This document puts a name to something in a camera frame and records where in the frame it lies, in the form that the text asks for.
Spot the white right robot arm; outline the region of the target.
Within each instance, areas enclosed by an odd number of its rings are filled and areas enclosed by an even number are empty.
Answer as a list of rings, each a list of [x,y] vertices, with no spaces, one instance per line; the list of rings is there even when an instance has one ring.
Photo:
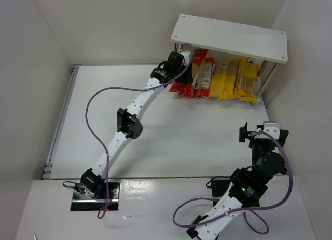
[[[237,169],[228,181],[228,187],[213,208],[197,216],[186,233],[192,239],[217,239],[221,231],[238,215],[246,211],[256,213],[263,208],[259,200],[267,191],[267,183],[277,174],[288,174],[289,187],[280,206],[290,196],[293,186],[291,166],[283,150],[288,130],[278,122],[264,121],[255,131],[244,125],[239,129],[239,141],[249,141],[252,163]]]

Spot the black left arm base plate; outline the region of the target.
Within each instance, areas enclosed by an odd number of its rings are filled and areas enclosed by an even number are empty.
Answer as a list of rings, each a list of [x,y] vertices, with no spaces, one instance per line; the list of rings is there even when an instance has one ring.
[[[119,207],[120,182],[109,182],[108,184],[110,202],[107,211],[117,211]],[[106,205],[106,182],[103,183],[101,191],[94,196],[88,192],[80,182],[74,185],[70,211],[96,211]]]

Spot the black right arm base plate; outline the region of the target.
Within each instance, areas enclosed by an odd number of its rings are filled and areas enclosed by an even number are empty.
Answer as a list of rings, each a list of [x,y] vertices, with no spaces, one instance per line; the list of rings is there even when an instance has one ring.
[[[215,206],[219,199],[226,193],[230,184],[230,177],[228,176],[215,176],[208,181],[205,185],[211,189],[212,199],[215,199],[213,205]]]

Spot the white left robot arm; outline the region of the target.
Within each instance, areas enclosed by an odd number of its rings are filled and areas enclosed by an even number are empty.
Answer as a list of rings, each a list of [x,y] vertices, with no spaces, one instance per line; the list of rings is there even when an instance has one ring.
[[[80,183],[91,197],[106,197],[109,199],[108,173],[115,160],[124,148],[143,132],[141,119],[153,100],[161,94],[168,84],[191,72],[193,50],[171,52],[166,61],[161,62],[151,72],[150,78],[143,89],[124,87],[107,87],[97,91],[89,99],[85,109],[85,121],[89,131],[102,145],[104,154],[81,176]],[[116,132],[109,146],[92,130],[88,122],[88,110],[92,100],[107,90],[127,90],[138,92],[139,95],[126,108],[119,108],[116,114]]]

